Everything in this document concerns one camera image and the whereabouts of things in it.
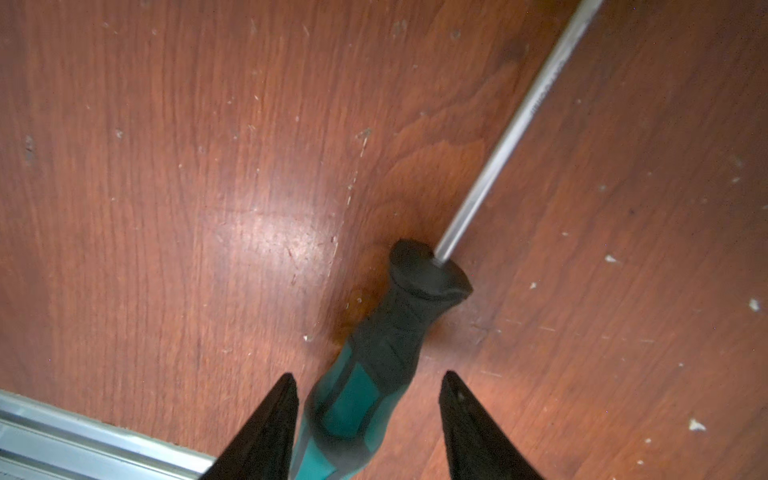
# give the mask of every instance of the scratch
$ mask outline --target scratch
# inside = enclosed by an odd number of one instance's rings
[[[298,270],[299,264],[296,263],[296,259],[293,258],[293,252],[291,251],[290,247],[288,247],[287,245],[285,247],[286,247],[286,250],[288,250],[288,257],[290,257],[291,263],[293,263],[293,266]]]
[[[373,133],[373,130],[371,130],[371,127],[368,127],[356,135],[359,140],[362,140],[362,149],[360,150],[360,158],[362,158],[362,155],[366,152],[368,137],[371,136],[371,133]]]
[[[480,330],[480,336],[478,337],[477,340],[475,340],[475,345],[479,345],[480,342],[485,340],[485,338],[488,336],[488,330],[485,330],[485,329],[479,329],[479,330]]]

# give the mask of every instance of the teal handle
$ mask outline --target teal handle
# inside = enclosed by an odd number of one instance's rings
[[[429,326],[472,292],[453,262],[436,266],[414,240],[392,248],[390,287],[310,391],[290,478],[335,480],[363,469],[381,446],[408,389]]]

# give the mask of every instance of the wooden floor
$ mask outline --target wooden floor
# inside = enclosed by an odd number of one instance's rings
[[[4,1],[0,388],[215,455],[305,396],[575,5]],[[551,480],[768,477],[767,14],[607,0],[360,478],[448,478],[447,369]]]

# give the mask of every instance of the screwdriver shaft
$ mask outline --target screwdriver shaft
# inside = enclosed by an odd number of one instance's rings
[[[478,179],[475,180],[475,184],[469,190],[464,203],[456,212],[451,224],[435,247],[434,262],[436,264],[442,265],[451,257],[456,244],[467,230],[469,223],[472,222],[480,204],[488,195],[493,183],[531,123],[539,105],[544,101],[550,87],[560,74],[560,70],[571,57],[576,44],[602,3],[603,0],[582,0],[576,8],[568,26],[565,27],[558,43],[547,57],[531,88],[520,103],[515,116],[509,122],[502,139],[496,144],[496,148],[491,153],[491,157],[480,172]]]

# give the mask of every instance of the dark stain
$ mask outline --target dark stain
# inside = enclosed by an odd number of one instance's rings
[[[203,359],[203,340],[198,336],[197,345],[195,347],[195,370],[200,370],[200,363]]]
[[[24,139],[24,150],[24,163],[27,164],[27,167],[31,167],[35,164],[37,155],[35,155],[35,140],[29,135]]]
[[[528,54],[529,44],[523,37],[508,38],[495,48],[495,52],[488,60],[488,74],[502,68],[507,64],[519,65]]]

